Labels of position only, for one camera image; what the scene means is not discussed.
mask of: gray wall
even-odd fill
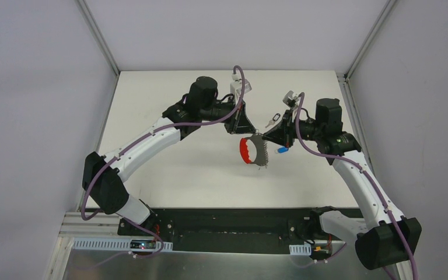
[[[74,1],[0,1],[0,279],[43,277],[114,81]]]
[[[448,1],[400,1],[351,86],[377,178],[422,223],[421,279],[448,279]]]
[[[345,72],[386,0],[87,3],[122,70]]]

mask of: white vent grille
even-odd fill
[[[133,251],[133,252],[151,252],[157,251],[161,247],[160,242],[155,243],[154,249],[131,249],[131,239],[114,239],[114,238],[75,238],[73,249],[77,250],[103,250],[103,251]],[[164,242],[163,252],[172,251],[173,243]]]
[[[308,243],[303,245],[289,245],[289,254],[295,256],[310,256],[312,254],[312,248]]]

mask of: white table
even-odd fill
[[[146,130],[169,106],[188,92],[199,76],[219,83],[219,97],[229,93],[231,71],[122,72],[109,112],[99,153],[103,155]],[[315,103],[338,98],[344,130],[352,132],[334,71],[245,71],[253,90],[244,97],[247,115],[260,132],[275,113],[287,107],[289,91],[306,94],[304,107],[315,115]],[[275,154],[268,144],[267,168],[247,165],[239,154],[241,137],[223,124],[202,127],[165,149],[125,183],[128,192],[151,207],[282,208],[357,207],[342,178],[327,161],[307,153],[298,142]],[[308,145],[316,150],[316,144]],[[96,207],[90,198],[88,207]]]

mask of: red strap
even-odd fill
[[[246,141],[246,138],[241,138],[240,140],[240,154],[244,162],[249,165],[251,163],[251,160],[250,154],[248,153],[248,145],[246,145]]]

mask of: key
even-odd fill
[[[272,119],[269,121],[269,123],[265,126],[265,128],[268,128],[269,126],[275,124],[275,123],[279,120],[280,117],[281,117],[281,114],[276,113],[276,114],[272,117]]]

